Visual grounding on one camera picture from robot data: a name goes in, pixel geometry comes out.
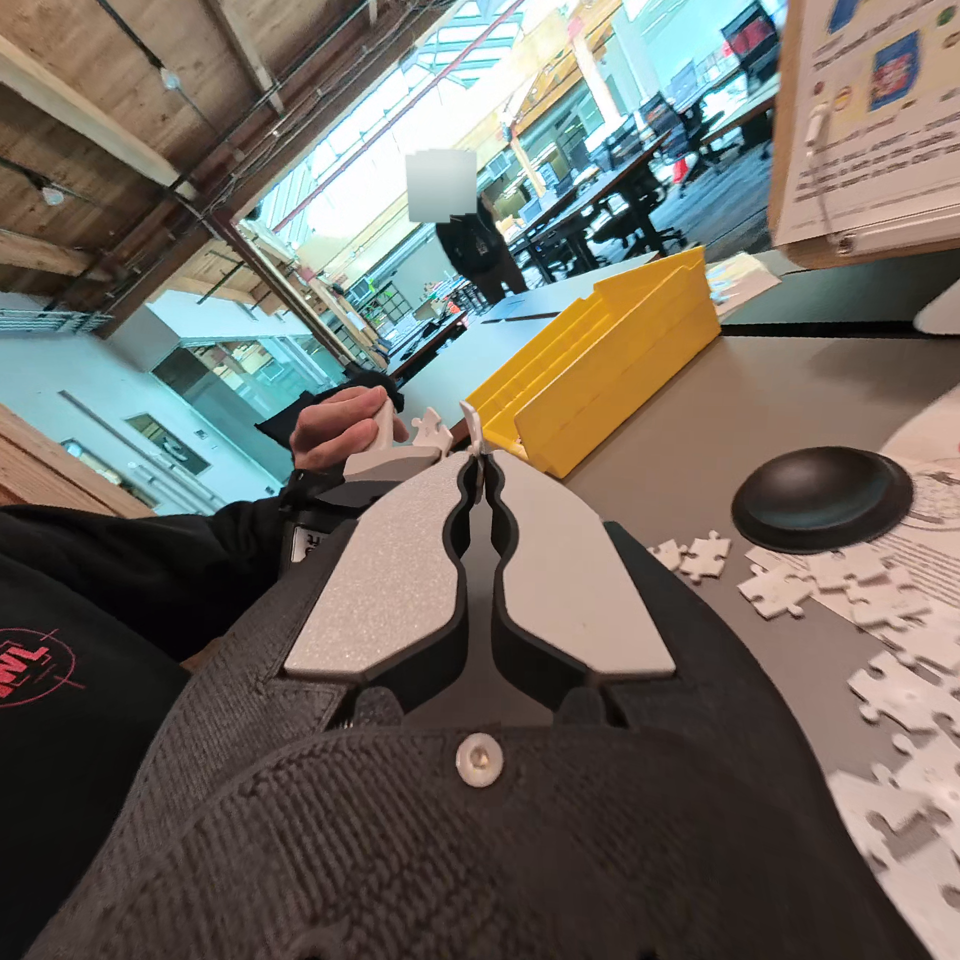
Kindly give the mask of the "person's left hand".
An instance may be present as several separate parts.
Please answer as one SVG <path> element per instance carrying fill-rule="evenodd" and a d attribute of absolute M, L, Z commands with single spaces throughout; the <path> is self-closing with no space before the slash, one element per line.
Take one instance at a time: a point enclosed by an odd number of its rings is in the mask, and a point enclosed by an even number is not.
<path fill-rule="evenodd" d="M 329 471 L 365 451 L 379 437 L 377 416 L 389 399 L 383 386 L 353 386 L 302 410 L 290 436 L 294 468 Z"/>

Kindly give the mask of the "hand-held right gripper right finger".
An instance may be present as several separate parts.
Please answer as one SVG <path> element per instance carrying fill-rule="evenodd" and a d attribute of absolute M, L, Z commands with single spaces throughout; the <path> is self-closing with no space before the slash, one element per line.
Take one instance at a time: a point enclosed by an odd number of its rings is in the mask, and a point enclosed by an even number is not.
<path fill-rule="evenodd" d="M 551 711 L 571 690 L 667 679 L 676 663 L 599 514 L 514 455 L 486 455 L 498 554 L 490 646 L 505 680 Z"/>

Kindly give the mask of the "white board stand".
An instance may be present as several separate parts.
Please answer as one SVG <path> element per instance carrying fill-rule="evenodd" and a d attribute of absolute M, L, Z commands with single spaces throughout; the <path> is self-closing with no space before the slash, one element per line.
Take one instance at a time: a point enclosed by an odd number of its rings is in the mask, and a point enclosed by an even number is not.
<path fill-rule="evenodd" d="M 959 290 L 960 283 L 957 280 L 924 306 L 914 318 L 915 330 L 931 336 L 958 337 Z"/>

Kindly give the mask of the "clear plastic bag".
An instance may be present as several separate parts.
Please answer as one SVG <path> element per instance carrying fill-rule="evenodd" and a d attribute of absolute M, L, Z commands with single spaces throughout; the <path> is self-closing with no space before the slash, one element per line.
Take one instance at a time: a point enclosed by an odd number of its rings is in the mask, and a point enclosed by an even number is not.
<path fill-rule="evenodd" d="M 705 278 L 719 319 L 782 282 L 761 259 L 745 251 L 707 264 Z"/>

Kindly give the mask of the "white instruction board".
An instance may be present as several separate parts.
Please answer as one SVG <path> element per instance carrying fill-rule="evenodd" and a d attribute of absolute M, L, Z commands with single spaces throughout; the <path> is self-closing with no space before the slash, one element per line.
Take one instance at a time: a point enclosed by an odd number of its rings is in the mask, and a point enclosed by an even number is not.
<path fill-rule="evenodd" d="M 769 230 L 814 269 L 957 250 L 959 3 L 788 3 Z"/>

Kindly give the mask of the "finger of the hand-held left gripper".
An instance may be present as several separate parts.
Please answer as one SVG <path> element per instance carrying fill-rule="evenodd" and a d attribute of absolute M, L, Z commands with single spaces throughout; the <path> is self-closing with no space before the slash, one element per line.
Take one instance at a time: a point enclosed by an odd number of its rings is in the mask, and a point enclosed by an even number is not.
<path fill-rule="evenodd" d="M 426 445 L 370 448 L 347 458 L 344 482 L 404 482 L 442 462 L 448 450 Z"/>

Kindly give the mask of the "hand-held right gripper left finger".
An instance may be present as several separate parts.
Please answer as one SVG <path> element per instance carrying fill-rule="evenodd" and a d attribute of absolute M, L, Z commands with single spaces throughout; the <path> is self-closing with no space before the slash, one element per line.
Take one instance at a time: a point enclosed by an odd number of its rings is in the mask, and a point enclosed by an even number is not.
<path fill-rule="evenodd" d="M 469 651 L 467 575 L 479 461 L 462 451 L 401 483 L 353 525 L 286 659 L 297 680 L 383 687 L 412 711 Z"/>

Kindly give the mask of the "spread of white puzzle pieces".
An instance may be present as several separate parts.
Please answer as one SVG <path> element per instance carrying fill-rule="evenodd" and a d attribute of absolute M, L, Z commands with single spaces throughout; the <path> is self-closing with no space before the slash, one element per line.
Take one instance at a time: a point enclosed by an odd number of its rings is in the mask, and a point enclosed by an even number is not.
<path fill-rule="evenodd" d="M 737 590 L 767 621 L 815 603 L 879 650 L 844 678 L 869 748 L 826 782 L 868 872 L 933 958 L 958 958 L 958 530 L 912 524 L 811 558 L 746 553 Z"/>

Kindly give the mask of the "black round puzzle stand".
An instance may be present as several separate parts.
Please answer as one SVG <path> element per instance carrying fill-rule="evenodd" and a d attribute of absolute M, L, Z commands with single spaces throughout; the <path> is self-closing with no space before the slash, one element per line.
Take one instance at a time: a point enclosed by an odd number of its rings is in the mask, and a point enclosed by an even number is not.
<path fill-rule="evenodd" d="M 819 446 L 762 463 L 736 491 L 730 517 L 755 546 L 808 556 L 876 541 L 906 518 L 914 497 L 911 475 L 892 459 Z"/>

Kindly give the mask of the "yellow plastic bin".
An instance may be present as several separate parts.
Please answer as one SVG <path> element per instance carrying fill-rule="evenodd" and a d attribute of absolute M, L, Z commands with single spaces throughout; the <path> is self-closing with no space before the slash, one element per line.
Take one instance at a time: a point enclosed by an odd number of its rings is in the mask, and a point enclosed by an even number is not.
<path fill-rule="evenodd" d="M 596 282 L 465 400 L 489 445 L 563 479 L 720 332 L 690 247 Z"/>

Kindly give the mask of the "white instruction leaflet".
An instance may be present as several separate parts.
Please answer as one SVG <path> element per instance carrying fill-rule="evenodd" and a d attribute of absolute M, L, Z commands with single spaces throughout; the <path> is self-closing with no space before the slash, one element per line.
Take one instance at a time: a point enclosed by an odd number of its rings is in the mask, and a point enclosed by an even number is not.
<path fill-rule="evenodd" d="M 959 387 L 894 432 L 880 453 L 909 474 L 914 494 L 906 516 L 870 543 L 888 567 L 910 575 L 937 615 L 959 611 Z"/>

